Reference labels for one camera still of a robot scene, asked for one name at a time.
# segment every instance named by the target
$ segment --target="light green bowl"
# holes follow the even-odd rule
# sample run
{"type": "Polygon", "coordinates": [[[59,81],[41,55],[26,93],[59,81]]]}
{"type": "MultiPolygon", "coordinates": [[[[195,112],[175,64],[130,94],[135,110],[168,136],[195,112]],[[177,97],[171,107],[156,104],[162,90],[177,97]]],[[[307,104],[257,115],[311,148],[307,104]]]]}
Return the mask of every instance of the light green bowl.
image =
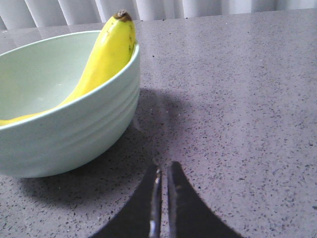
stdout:
{"type": "MultiPolygon", "coordinates": [[[[77,84],[100,31],[35,42],[0,55],[0,119],[53,108],[77,84]]],[[[0,126],[0,174],[45,177],[75,169],[126,130],[140,91],[140,55],[90,93],[41,115],[0,126]]]]}

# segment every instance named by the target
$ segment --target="bowl rim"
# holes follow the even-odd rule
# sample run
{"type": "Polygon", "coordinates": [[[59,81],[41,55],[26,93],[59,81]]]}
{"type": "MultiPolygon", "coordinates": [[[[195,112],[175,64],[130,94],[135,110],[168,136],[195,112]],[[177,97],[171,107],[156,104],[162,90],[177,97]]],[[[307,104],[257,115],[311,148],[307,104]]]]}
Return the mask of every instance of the bowl rim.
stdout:
{"type": "MultiPolygon", "coordinates": [[[[0,54],[0,57],[2,57],[4,55],[7,55],[7,54],[10,54],[10,53],[12,53],[14,51],[18,51],[18,50],[20,50],[22,48],[26,48],[26,47],[29,47],[29,46],[32,46],[32,45],[40,44],[40,43],[45,42],[45,41],[54,40],[56,38],[64,38],[64,37],[68,37],[68,36],[72,36],[72,35],[87,34],[87,33],[100,33],[100,32],[101,32],[101,30],[80,31],[80,32],[73,32],[73,33],[63,34],[63,35],[59,35],[59,36],[54,36],[54,37],[50,37],[50,38],[42,39],[42,40],[39,40],[39,41],[31,42],[31,43],[26,44],[24,46],[20,46],[20,47],[14,48],[12,50],[9,50],[7,52],[4,52],[4,53],[0,54]]],[[[38,120],[40,118],[44,118],[44,117],[46,117],[46,116],[48,116],[50,114],[54,114],[56,111],[62,110],[64,108],[67,108],[70,105],[75,104],[75,103],[77,103],[77,102],[89,97],[92,94],[95,94],[97,91],[99,91],[100,89],[106,87],[108,84],[111,84],[111,82],[113,82],[116,78],[118,78],[120,75],[122,75],[123,72],[127,68],[129,68],[130,65],[136,60],[136,58],[139,55],[139,51],[140,51],[140,45],[139,45],[138,41],[136,41],[135,45],[134,45],[134,50],[133,50],[133,53],[132,53],[132,56],[131,56],[131,59],[129,60],[129,62],[118,73],[116,73],[113,77],[111,77],[109,80],[107,80],[103,84],[99,85],[95,89],[91,90],[90,92],[88,92],[88,93],[86,93],[86,94],[84,94],[84,95],[82,95],[82,96],[80,96],[80,97],[78,97],[78,98],[66,103],[66,104],[63,104],[63,105],[61,105],[59,107],[48,109],[48,111],[40,113],[39,115],[35,115],[33,117],[30,117],[30,118],[26,118],[26,119],[22,119],[22,120],[19,120],[19,121],[16,121],[16,122],[12,122],[12,123],[7,124],[7,125],[0,125],[0,131],[4,130],[4,129],[9,129],[11,127],[16,127],[16,126],[19,126],[19,125],[23,125],[23,124],[29,123],[31,121],[38,120]]]]}

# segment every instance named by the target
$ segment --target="gray quartz countertop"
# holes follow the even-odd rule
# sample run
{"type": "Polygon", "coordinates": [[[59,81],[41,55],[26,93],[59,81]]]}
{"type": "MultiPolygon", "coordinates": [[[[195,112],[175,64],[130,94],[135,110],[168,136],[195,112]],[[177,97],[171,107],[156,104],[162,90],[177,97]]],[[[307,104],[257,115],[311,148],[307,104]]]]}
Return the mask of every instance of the gray quartz countertop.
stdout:
{"type": "MultiPolygon", "coordinates": [[[[102,24],[8,30],[0,52],[102,24]]],[[[86,238],[149,161],[180,161],[210,209],[251,238],[317,237],[317,10],[136,22],[141,92],[123,136],[76,170],[0,176],[0,237],[86,238]]],[[[168,237],[166,178],[162,236],[168,237]]]]}

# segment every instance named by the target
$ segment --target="vertical blind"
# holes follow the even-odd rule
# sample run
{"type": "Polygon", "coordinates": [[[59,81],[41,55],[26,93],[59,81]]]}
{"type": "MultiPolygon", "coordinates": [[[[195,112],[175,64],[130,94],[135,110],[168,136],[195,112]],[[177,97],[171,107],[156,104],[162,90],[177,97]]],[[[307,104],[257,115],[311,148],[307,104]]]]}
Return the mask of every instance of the vertical blind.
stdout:
{"type": "Polygon", "coordinates": [[[119,9],[148,21],[316,7],[317,0],[0,0],[0,29],[106,22],[119,9]]]}

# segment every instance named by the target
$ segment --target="banana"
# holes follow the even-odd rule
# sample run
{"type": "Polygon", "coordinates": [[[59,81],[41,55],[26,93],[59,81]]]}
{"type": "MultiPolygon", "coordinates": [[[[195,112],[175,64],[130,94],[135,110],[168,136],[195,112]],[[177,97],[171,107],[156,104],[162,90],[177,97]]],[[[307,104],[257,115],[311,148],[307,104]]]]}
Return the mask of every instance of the banana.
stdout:
{"type": "MultiPolygon", "coordinates": [[[[117,74],[130,61],[135,42],[135,27],[131,16],[125,10],[120,10],[106,22],[98,35],[78,84],[70,95],[56,107],[85,95],[117,74]]],[[[0,126],[34,117],[50,110],[52,109],[0,120],[0,126]]]]}

